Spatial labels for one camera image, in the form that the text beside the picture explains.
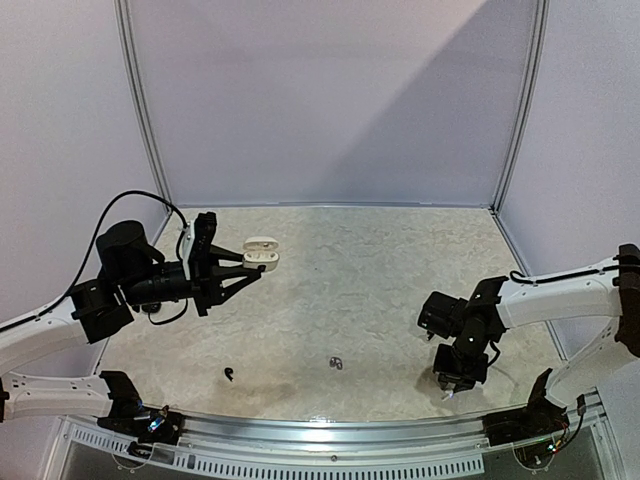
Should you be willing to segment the white earbud charging case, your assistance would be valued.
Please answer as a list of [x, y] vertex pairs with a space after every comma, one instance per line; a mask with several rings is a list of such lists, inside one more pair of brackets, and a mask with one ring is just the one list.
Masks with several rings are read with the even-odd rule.
[[266, 272], [275, 270], [280, 255], [279, 242], [266, 236], [250, 237], [243, 244], [243, 266], [248, 269], [263, 268]]

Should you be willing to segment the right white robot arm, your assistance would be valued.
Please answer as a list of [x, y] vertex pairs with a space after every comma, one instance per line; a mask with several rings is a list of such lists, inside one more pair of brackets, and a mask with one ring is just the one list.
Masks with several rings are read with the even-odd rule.
[[509, 330], [547, 322], [605, 318], [608, 323], [563, 367], [536, 379], [517, 427], [537, 436], [587, 390], [639, 359], [639, 249], [587, 267], [538, 277], [515, 272], [481, 280], [467, 299], [432, 292], [417, 319], [429, 338], [440, 337], [432, 371], [447, 393], [487, 379], [485, 350]]

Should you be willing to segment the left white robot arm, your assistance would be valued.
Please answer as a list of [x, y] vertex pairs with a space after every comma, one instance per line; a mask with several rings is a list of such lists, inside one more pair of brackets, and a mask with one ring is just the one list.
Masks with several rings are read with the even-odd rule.
[[148, 426], [148, 412], [128, 376], [104, 371], [78, 378], [32, 377], [19, 368], [49, 354], [105, 340], [134, 320], [141, 307], [185, 300], [199, 316], [259, 280], [279, 261], [277, 242], [249, 239], [242, 253], [213, 243], [215, 213], [187, 226], [169, 261], [147, 241], [143, 225], [125, 220], [95, 241], [98, 276], [63, 294], [41, 313], [1, 328], [1, 418], [86, 415], [109, 418], [128, 434]]

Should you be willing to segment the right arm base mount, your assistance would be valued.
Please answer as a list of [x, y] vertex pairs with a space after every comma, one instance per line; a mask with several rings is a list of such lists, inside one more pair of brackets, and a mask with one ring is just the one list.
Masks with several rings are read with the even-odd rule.
[[548, 368], [536, 378], [525, 406], [481, 417], [482, 432], [490, 446], [515, 443], [559, 431], [562, 431], [560, 444], [570, 439], [568, 406], [573, 401], [565, 402], [551, 397], [548, 386], [551, 374], [552, 369]]

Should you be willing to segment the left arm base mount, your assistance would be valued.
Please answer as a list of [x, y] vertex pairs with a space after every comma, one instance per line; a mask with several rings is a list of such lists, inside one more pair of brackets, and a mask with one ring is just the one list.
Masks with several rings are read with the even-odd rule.
[[121, 371], [102, 371], [99, 378], [108, 387], [111, 407], [106, 417], [97, 419], [105, 430], [132, 438], [126, 449], [128, 455], [148, 460], [156, 444], [176, 446], [182, 435], [185, 417], [162, 408], [146, 406], [129, 377]]

